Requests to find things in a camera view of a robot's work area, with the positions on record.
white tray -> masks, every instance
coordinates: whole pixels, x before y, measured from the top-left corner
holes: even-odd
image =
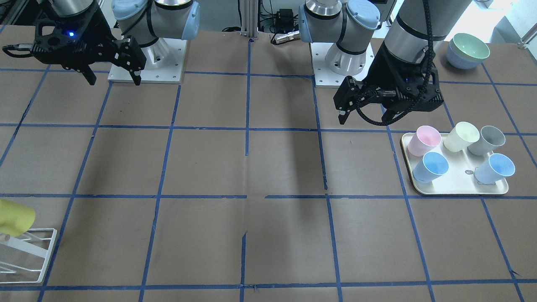
[[[422,159],[414,156],[407,151],[407,146],[415,133],[406,133],[401,138],[401,148],[410,181],[414,188],[424,195],[502,195],[509,191],[507,180],[497,181],[495,184],[482,184],[474,177],[474,171],[492,154],[489,152],[483,156],[476,156],[467,149],[459,152],[450,152],[444,147],[444,138],[447,133],[442,135],[442,143],[432,149],[446,157],[449,163],[449,169],[446,174],[438,177],[430,183],[421,183],[412,177],[412,171]]]

gray floor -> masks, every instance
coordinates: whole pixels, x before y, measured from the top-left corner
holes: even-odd
[[[2,45],[33,34],[0,31]],[[460,71],[444,44],[445,106],[341,126],[308,45],[269,38],[200,32],[180,86],[108,83],[97,64],[90,87],[0,56],[0,197],[60,231],[45,281],[2,286],[0,300],[537,301],[527,51],[492,44],[484,65]],[[401,136],[463,120],[506,134],[509,192],[419,195]]]

blue bowl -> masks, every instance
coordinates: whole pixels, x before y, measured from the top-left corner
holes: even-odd
[[[459,53],[457,53],[457,52],[455,52],[453,50],[453,47],[452,47],[451,43],[448,44],[446,55],[447,55],[447,61],[451,65],[453,65],[453,67],[459,68],[459,69],[472,69],[472,68],[475,68],[479,64],[481,64],[481,62],[483,62],[485,60],[485,59],[483,59],[483,60],[475,61],[475,60],[470,60],[467,57],[462,57]]]

green bowl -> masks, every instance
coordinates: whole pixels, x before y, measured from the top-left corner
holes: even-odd
[[[489,47],[471,34],[458,33],[449,43],[459,56],[471,61],[482,62],[490,55]]]

blue cup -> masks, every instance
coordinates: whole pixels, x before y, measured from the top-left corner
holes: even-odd
[[[412,176],[421,183],[429,183],[447,173],[448,168],[449,163],[442,154],[427,152],[412,171]]]
[[[475,178],[483,184],[495,184],[496,181],[512,176],[514,174],[514,163],[509,157],[494,153],[475,169]]]

